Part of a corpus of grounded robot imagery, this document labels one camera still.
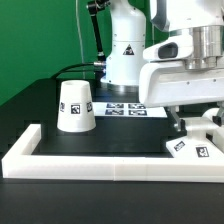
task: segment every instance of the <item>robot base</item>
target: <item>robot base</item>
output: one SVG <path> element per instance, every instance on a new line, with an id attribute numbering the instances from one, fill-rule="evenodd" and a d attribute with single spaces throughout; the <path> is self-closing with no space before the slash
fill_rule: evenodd
<path id="1" fill-rule="evenodd" d="M 105 89 L 109 89 L 116 92 L 121 93 L 137 93 L 139 86 L 137 85 L 116 85 L 108 82 L 105 77 L 103 77 L 101 80 L 101 87 Z"/>

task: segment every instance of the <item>black cable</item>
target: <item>black cable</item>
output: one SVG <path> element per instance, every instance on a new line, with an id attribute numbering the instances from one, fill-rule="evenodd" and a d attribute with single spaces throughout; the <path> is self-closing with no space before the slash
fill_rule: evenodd
<path id="1" fill-rule="evenodd" d="M 76 65 L 67 66 L 67 67 L 61 69 L 60 71 L 58 71 L 57 73 L 55 73 L 54 75 L 52 75 L 51 79 L 56 79 L 61 73 L 64 73 L 64 72 L 68 71 L 69 69 L 85 67 L 85 66 L 90 66 L 90 65 L 94 65 L 94 63 L 93 62 L 87 62 L 87 63 L 80 63 L 80 64 L 76 64 Z"/>

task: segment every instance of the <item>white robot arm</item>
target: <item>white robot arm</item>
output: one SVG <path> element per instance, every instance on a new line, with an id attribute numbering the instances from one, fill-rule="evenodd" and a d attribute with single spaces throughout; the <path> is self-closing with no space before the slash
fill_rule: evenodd
<path id="1" fill-rule="evenodd" d="M 143 53 L 148 63 L 140 74 L 140 102 L 146 107 L 169 107 L 177 130 L 184 126 L 187 135 L 166 144 L 175 158 L 222 158 L 223 0 L 151 0 L 150 4 L 152 23 L 170 32 L 170 37 Z M 176 114 L 179 105 L 208 102 L 219 102 L 220 109 L 196 118 L 180 119 Z"/>
<path id="2" fill-rule="evenodd" d="M 138 91 L 139 74 L 146 63 L 145 15 L 128 3 L 128 0 L 111 0 L 112 52 L 106 61 L 106 76 L 103 86 L 117 91 Z"/>
<path id="3" fill-rule="evenodd" d="M 140 102 L 147 107 L 224 101 L 222 0 L 151 0 L 152 23 L 169 31 L 144 51 Z"/>

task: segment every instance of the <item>cable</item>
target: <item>cable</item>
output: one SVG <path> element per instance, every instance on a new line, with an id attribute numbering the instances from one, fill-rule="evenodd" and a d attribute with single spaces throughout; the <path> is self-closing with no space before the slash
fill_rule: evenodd
<path id="1" fill-rule="evenodd" d="M 83 40 L 82 40 L 82 33 L 81 33 L 81 27 L 80 27 L 80 18 L 79 18 L 79 0 L 76 0 L 76 23 L 77 23 L 78 36 L 79 36 L 81 60 L 82 60 L 82 63 L 84 63 Z"/>
<path id="2" fill-rule="evenodd" d="M 91 65 L 94 65 L 94 63 L 87 62 L 87 63 L 81 63 L 81 64 L 67 66 L 67 67 L 61 69 L 60 71 L 58 71 L 57 73 L 55 73 L 54 75 L 52 75 L 51 79 L 56 79 L 61 73 L 64 73 L 72 68 L 79 68 L 79 67 L 85 67 L 85 66 L 91 66 Z"/>

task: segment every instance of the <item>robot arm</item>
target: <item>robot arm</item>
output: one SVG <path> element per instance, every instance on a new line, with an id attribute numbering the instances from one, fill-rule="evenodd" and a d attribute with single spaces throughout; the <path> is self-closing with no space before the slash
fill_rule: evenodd
<path id="1" fill-rule="evenodd" d="M 150 4 L 152 22 L 171 37 L 143 53 L 149 63 L 140 74 L 140 102 L 157 107 L 224 101 L 223 1 Z"/>

